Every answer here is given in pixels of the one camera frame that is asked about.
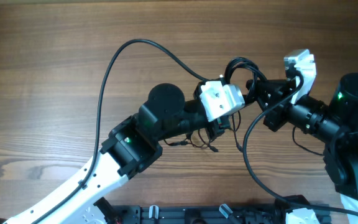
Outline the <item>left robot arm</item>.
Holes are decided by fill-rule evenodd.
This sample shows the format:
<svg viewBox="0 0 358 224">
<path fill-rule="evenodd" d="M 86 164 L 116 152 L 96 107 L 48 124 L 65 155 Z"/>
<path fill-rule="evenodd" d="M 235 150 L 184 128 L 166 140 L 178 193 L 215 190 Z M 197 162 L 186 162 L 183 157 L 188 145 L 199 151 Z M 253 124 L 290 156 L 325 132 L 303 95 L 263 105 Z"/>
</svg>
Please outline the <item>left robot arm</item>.
<svg viewBox="0 0 358 224">
<path fill-rule="evenodd" d="M 224 118 L 242 94 L 233 84 L 202 83 L 194 100 L 179 87 L 155 86 L 138 113 L 111 130 L 97 154 L 52 193 L 24 212 L 0 223 L 106 223 L 95 203 L 126 184 L 162 155 L 160 141 L 198 129 L 224 132 Z"/>
</svg>

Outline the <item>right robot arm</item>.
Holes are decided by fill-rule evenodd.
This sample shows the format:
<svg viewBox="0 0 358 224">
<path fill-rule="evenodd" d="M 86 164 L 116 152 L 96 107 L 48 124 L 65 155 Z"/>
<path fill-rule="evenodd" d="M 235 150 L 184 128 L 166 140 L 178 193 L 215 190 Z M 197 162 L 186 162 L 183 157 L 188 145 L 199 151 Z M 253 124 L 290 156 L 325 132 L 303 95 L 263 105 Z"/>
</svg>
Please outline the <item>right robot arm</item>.
<svg viewBox="0 0 358 224">
<path fill-rule="evenodd" d="M 301 93 L 304 80 L 249 80 L 251 85 L 262 109 L 257 121 L 272 131 L 290 123 L 325 144 L 325 170 L 341 196 L 341 211 L 350 223 L 358 223 L 358 73 L 340 79 L 328 105 Z"/>
</svg>

